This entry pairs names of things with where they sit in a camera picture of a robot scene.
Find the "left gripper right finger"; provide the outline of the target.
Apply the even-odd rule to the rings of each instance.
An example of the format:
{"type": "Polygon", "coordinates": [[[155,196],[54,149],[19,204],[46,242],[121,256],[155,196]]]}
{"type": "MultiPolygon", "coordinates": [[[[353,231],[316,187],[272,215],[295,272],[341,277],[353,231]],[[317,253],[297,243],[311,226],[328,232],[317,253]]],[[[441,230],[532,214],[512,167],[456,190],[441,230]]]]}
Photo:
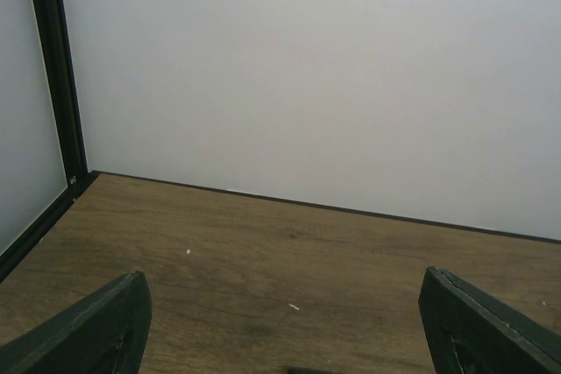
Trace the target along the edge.
{"type": "Polygon", "coordinates": [[[560,372],[560,335],[447,270],[426,269],[418,306],[437,373],[560,372]]]}

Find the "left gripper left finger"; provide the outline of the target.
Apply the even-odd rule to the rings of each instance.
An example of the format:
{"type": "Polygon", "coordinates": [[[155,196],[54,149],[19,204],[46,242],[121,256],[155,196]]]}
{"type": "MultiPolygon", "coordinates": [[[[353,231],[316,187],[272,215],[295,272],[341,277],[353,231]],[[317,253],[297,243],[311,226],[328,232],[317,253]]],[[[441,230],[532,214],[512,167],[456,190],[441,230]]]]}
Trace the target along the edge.
{"type": "Polygon", "coordinates": [[[152,319],[143,272],[113,279],[1,347],[2,373],[137,373],[152,319]]]}

